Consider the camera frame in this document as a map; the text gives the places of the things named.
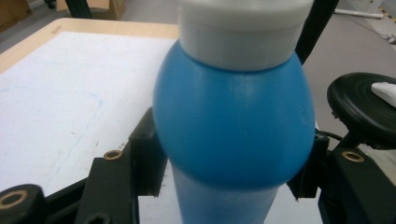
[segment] blue sphere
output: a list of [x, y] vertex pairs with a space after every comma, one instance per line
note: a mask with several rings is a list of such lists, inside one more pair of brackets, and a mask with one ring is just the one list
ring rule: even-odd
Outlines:
[[172, 164], [219, 188], [279, 186], [301, 169], [314, 141], [314, 108], [295, 54], [271, 69], [235, 72], [195, 61], [176, 42], [153, 111]]

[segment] white cylinder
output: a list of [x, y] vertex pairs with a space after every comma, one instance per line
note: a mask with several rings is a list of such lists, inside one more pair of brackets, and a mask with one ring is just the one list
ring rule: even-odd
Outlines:
[[182, 48], [222, 69], [257, 71], [294, 52], [313, 0], [178, 0]]
[[173, 166], [182, 222], [187, 224], [262, 224], [278, 187], [234, 190], [208, 186]]

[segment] screw hole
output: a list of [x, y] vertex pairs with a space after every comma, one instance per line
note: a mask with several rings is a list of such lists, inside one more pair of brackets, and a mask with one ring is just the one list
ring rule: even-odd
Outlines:
[[120, 150], [111, 150], [111, 151], [108, 151], [105, 154], [104, 158], [106, 160], [108, 160], [108, 161], [112, 161], [112, 160], [118, 159], [121, 156], [122, 156], [122, 151], [120, 151]]
[[356, 152], [353, 151], [345, 151], [343, 152], [343, 157], [349, 161], [354, 161], [354, 162], [364, 162], [363, 156], [359, 155]]
[[14, 190], [0, 198], [0, 209], [8, 209], [22, 203], [27, 197], [26, 190]]

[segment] white cap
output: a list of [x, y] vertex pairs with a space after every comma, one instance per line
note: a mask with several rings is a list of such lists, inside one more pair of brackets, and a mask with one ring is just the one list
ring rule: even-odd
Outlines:
[[178, 0], [181, 47], [222, 69], [257, 71], [285, 62], [313, 0]]

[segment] cardboard box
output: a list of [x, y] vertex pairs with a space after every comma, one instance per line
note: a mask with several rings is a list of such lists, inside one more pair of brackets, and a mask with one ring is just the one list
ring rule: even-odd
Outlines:
[[26, 0], [0, 0], [0, 32], [32, 14]]
[[[125, 11], [125, 0], [87, 0], [94, 19], [119, 21]], [[67, 10], [65, 0], [56, 1], [58, 11]]]

